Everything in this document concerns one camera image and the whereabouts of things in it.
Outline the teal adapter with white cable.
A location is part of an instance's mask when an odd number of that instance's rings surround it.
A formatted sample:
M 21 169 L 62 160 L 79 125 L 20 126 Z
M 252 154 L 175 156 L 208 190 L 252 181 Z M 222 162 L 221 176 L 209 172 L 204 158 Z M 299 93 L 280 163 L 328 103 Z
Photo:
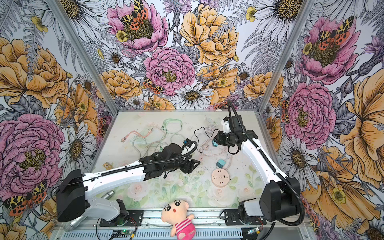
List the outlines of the teal adapter with white cable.
M 220 169 L 222 169 L 224 166 L 226 165 L 226 161 L 224 161 L 223 159 L 219 159 L 217 162 L 216 162 L 216 166 Z

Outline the round pink socket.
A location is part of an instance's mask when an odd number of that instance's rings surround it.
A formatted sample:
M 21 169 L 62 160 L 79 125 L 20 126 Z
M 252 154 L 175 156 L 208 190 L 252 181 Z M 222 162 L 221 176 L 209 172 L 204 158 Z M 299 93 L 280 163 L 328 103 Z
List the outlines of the round pink socket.
M 227 170 L 221 168 L 215 169 L 212 172 L 211 180 L 214 186 L 217 188 L 223 188 L 229 184 L 230 175 Z

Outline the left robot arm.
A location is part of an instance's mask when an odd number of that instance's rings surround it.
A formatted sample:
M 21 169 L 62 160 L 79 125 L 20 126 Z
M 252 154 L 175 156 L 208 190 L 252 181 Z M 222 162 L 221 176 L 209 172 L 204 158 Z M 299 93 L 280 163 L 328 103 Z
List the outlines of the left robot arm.
M 122 185 L 166 177 L 176 170 L 190 174 L 200 164 L 192 158 L 197 148 L 197 142 L 187 139 L 182 146 L 170 144 L 161 152 L 124 167 L 85 174 L 80 170 L 71 171 L 56 192 L 58 222 L 66 223 L 79 217 L 122 221 L 128 216 L 124 202 L 99 198 L 98 194 Z

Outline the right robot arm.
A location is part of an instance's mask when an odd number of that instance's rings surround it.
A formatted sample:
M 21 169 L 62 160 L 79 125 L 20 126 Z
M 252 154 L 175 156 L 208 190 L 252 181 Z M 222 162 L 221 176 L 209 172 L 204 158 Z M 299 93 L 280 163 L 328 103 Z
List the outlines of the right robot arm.
M 223 129 L 218 131 L 214 142 L 228 148 L 237 147 L 250 159 L 264 184 L 258 199 L 249 199 L 239 204 L 244 221 L 253 217 L 263 217 L 268 222 L 278 221 L 286 226 L 299 226 L 305 218 L 305 208 L 300 197 L 300 183 L 289 178 L 272 161 L 262 147 L 258 136 L 246 130 L 241 116 L 225 117 Z

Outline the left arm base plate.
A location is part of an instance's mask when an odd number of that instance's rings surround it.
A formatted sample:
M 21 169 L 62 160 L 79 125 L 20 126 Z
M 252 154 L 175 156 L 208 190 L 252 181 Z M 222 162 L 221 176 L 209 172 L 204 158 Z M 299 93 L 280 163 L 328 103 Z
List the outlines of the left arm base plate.
M 140 227 L 144 217 L 144 210 L 127 210 L 111 221 L 101 219 L 100 227 Z

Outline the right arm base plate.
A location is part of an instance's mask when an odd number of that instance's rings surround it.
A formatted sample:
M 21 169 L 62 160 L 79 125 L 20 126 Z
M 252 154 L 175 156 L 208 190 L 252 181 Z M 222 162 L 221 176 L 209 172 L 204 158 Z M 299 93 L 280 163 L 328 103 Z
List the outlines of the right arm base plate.
M 220 217 L 225 221 L 226 226 L 264 226 L 267 224 L 263 217 L 241 215 L 238 209 L 225 209 Z

